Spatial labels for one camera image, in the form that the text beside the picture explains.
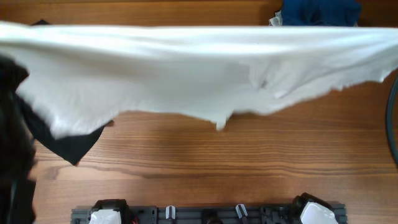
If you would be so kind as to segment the white t-shirt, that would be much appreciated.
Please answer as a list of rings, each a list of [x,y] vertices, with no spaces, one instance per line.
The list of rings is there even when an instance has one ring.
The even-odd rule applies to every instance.
[[[397,29],[27,26],[1,22],[1,54],[29,77],[17,94],[55,138],[125,111],[215,123],[271,114],[397,68]]]

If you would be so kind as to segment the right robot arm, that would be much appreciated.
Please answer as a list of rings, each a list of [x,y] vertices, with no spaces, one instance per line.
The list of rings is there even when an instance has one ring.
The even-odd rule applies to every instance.
[[[332,206],[308,193],[293,199],[288,211],[288,221],[293,224],[338,224]]]

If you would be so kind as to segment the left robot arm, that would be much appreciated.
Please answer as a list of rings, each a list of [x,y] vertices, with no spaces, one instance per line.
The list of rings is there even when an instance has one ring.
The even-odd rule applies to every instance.
[[[1,223],[33,223],[36,181],[29,178],[35,166],[35,141],[77,165],[100,138],[104,127],[90,134],[55,139],[50,128],[16,94],[28,71],[1,57]]]

